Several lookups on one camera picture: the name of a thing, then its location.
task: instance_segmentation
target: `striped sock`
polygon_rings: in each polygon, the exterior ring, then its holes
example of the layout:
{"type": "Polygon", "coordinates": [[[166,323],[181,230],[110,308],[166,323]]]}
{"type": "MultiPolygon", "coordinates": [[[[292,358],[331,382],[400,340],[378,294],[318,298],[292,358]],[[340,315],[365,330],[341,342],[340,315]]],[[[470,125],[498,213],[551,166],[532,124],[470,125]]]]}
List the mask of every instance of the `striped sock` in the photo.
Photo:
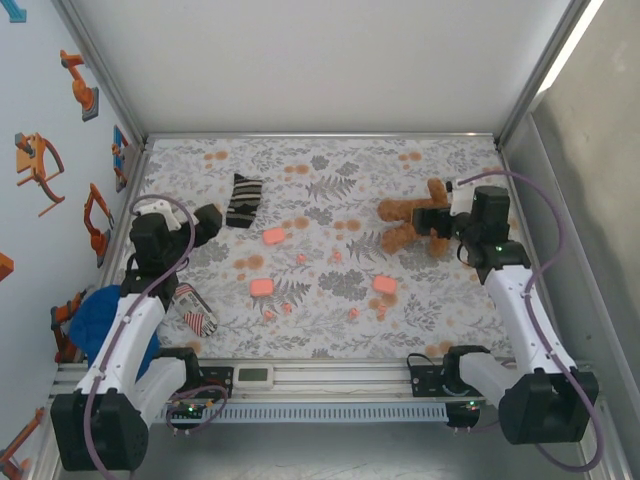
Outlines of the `striped sock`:
{"type": "Polygon", "coordinates": [[[233,194],[227,209],[227,226],[249,228],[256,218],[261,194],[262,180],[251,180],[234,174],[233,194]]]}

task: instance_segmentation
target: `floral tablecloth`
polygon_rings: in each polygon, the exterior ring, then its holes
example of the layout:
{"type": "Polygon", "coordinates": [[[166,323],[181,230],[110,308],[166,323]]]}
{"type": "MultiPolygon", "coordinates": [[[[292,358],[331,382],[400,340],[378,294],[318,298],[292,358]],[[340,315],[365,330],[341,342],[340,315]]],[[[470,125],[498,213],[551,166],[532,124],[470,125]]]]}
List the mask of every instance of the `floral tablecloth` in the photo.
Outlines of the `floral tablecloth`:
{"type": "MultiPolygon", "coordinates": [[[[225,226],[179,273],[216,313],[217,332],[198,337],[172,308],[158,329],[161,343],[191,345],[203,358],[440,356],[452,344],[509,355],[502,321],[475,272],[455,258],[454,242],[439,260],[427,254],[427,239],[388,255],[380,237],[394,224],[376,213],[386,197],[428,197],[430,177],[500,165],[488,137],[157,140],[140,194],[170,195],[191,209],[214,203],[224,213],[234,173],[264,181],[251,228],[225,226]],[[286,241],[264,245],[263,230],[281,226],[286,241]],[[398,281],[395,295],[373,291],[378,274],[398,281]],[[252,298],[249,282],[266,277],[274,295],[252,298]],[[353,308],[360,314],[350,318],[353,308]],[[267,311],[273,318],[265,320],[267,311]]],[[[510,223],[518,239],[515,212],[510,223]]],[[[127,244],[118,279],[131,252],[127,244]]]]}

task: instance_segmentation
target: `blue towel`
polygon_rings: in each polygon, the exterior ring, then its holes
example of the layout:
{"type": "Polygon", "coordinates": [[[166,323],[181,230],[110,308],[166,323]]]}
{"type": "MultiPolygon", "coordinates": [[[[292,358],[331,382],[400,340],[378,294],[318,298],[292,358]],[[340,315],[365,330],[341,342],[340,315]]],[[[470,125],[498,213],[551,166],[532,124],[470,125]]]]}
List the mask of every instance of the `blue towel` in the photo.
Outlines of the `blue towel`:
{"type": "MultiPolygon", "coordinates": [[[[71,328],[69,329],[69,337],[76,347],[87,354],[89,365],[93,365],[105,338],[107,338],[113,320],[116,318],[119,300],[119,285],[101,288],[82,302],[73,317],[71,328]]],[[[153,356],[159,349],[160,342],[154,332],[149,341],[147,351],[142,358],[137,379],[140,379],[147,371],[153,356]]]]}

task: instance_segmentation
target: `purple cable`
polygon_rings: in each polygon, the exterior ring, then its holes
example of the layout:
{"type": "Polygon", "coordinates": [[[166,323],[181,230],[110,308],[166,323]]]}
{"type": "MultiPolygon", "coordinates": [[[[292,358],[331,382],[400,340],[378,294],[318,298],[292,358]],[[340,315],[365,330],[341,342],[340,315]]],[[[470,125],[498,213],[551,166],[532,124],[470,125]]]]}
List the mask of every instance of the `purple cable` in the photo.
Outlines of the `purple cable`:
{"type": "Polygon", "coordinates": [[[545,263],[543,263],[538,270],[534,271],[531,277],[529,278],[529,281],[527,282],[524,288],[524,303],[527,309],[527,313],[529,314],[529,318],[531,319],[531,324],[533,325],[533,328],[536,331],[536,334],[540,338],[542,345],[544,345],[544,348],[549,354],[549,357],[553,360],[553,362],[556,364],[558,369],[560,369],[560,371],[567,378],[571,386],[575,389],[576,393],[580,397],[580,400],[582,401],[585,408],[587,409],[589,416],[591,417],[591,421],[593,422],[593,429],[595,430],[595,433],[596,433],[596,452],[593,455],[593,458],[591,459],[591,461],[589,461],[585,465],[574,466],[574,465],[567,465],[566,463],[562,463],[558,459],[554,458],[541,445],[536,445],[536,448],[540,451],[540,453],[542,453],[542,455],[547,460],[549,460],[551,463],[553,463],[557,467],[560,467],[561,469],[566,470],[567,472],[572,472],[572,473],[588,472],[590,470],[593,470],[600,463],[600,461],[602,460],[602,456],[604,455],[604,432],[602,430],[602,424],[600,423],[600,416],[598,415],[598,412],[596,411],[594,406],[591,404],[591,401],[587,397],[587,394],[584,391],[584,389],[580,386],[580,384],[573,377],[573,375],[571,375],[571,372],[562,363],[560,358],[558,358],[558,356],[553,353],[553,347],[551,345],[551,342],[549,342],[549,339],[547,339],[544,332],[542,331],[542,327],[540,327],[540,322],[538,322],[538,318],[536,317],[536,314],[533,311],[533,304],[531,303],[531,289],[533,288],[535,283],[538,281],[538,279],[542,276],[542,274],[558,261],[562,251],[565,248],[566,232],[565,232],[564,223],[562,221],[562,216],[560,215],[560,212],[555,206],[553,200],[549,198],[546,192],[536,182],[516,172],[509,172],[507,170],[483,172],[483,173],[479,173],[478,175],[474,175],[470,178],[467,178],[466,180],[462,180],[458,182],[458,185],[462,186],[467,183],[473,182],[475,180],[479,180],[480,178],[489,177],[492,175],[503,175],[506,177],[516,178],[526,183],[527,185],[529,185],[538,193],[538,195],[542,197],[545,203],[549,206],[549,208],[551,209],[551,213],[553,214],[556,220],[556,223],[558,224],[558,248],[554,252],[553,256],[549,260],[547,260],[545,263]]]}
{"type": "MultiPolygon", "coordinates": [[[[169,268],[160,277],[154,280],[151,283],[151,285],[149,285],[138,296],[138,298],[136,298],[133,301],[133,303],[125,313],[125,318],[131,317],[135,309],[138,308],[138,305],[140,305],[140,302],[142,302],[145,298],[147,298],[149,293],[151,293],[151,291],[154,288],[156,288],[160,283],[166,280],[170,275],[172,275],[176,270],[178,270],[178,268],[182,266],[182,264],[189,257],[191,250],[193,250],[193,245],[196,240],[196,227],[195,227],[195,224],[193,223],[193,219],[191,218],[191,214],[189,213],[189,211],[184,205],[182,205],[180,202],[174,200],[171,197],[167,197],[165,195],[155,195],[155,194],[142,195],[133,200],[133,202],[129,206],[129,213],[131,213],[132,215],[136,215],[136,213],[134,212],[135,205],[138,204],[141,200],[147,200],[147,199],[164,200],[174,205],[176,208],[178,208],[178,210],[184,213],[185,217],[187,217],[187,222],[189,223],[189,233],[190,233],[189,243],[187,245],[186,250],[184,251],[182,256],[178,259],[178,261],[174,265],[172,265],[171,268],[169,268]]],[[[109,363],[109,359],[111,358],[111,354],[113,353],[113,350],[116,347],[116,344],[118,343],[118,340],[120,339],[120,336],[122,335],[122,332],[124,331],[126,326],[127,324],[121,320],[116,330],[116,333],[113,335],[111,342],[107,346],[107,351],[105,352],[104,357],[100,362],[99,370],[101,373],[105,372],[107,368],[107,364],[109,363]]],[[[93,442],[93,435],[91,434],[91,410],[93,409],[93,403],[95,401],[96,394],[98,392],[98,387],[100,386],[100,382],[101,382],[101,378],[99,376],[96,376],[93,379],[93,384],[91,385],[91,390],[89,391],[89,397],[87,398],[87,404],[84,409],[84,416],[83,416],[83,422],[82,422],[82,427],[84,430],[84,440],[85,440],[85,443],[87,444],[87,450],[89,452],[89,456],[91,457],[93,464],[98,469],[98,471],[102,474],[102,476],[107,480],[119,480],[118,477],[111,474],[109,470],[107,470],[107,468],[104,466],[104,463],[102,463],[102,460],[100,459],[100,456],[98,455],[98,451],[96,450],[96,446],[93,442]]],[[[130,480],[133,478],[133,475],[134,475],[133,472],[131,472],[131,476],[129,477],[130,480]]]]}
{"type": "Polygon", "coordinates": [[[211,390],[214,390],[216,392],[220,392],[222,394],[222,405],[220,405],[220,408],[218,408],[218,410],[216,410],[216,412],[211,415],[209,418],[207,418],[204,422],[200,423],[200,425],[198,425],[197,427],[193,427],[190,428],[188,430],[177,430],[176,427],[173,425],[173,423],[171,423],[171,415],[173,414],[173,412],[176,411],[176,408],[169,408],[167,410],[167,415],[165,417],[165,420],[167,422],[167,426],[169,428],[171,428],[174,433],[177,434],[177,432],[184,432],[184,435],[190,435],[191,433],[196,433],[200,430],[202,430],[203,428],[205,428],[207,425],[209,425],[211,422],[213,422],[216,418],[218,418],[220,416],[220,414],[222,413],[222,411],[225,409],[225,407],[227,406],[227,400],[229,399],[229,396],[227,394],[227,389],[223,388],[219,385],[205,385],[204,387],[198,387],[198,388],[194,388],[192,390],[187,390],[186,392],[181,392],[181,393],[176,393],[175,395],[173,395],[171,397],[170,400],[184,400],[187,398],[191,398],[194,395],[200,393],[200,392],[210,392],[211,390]]]}

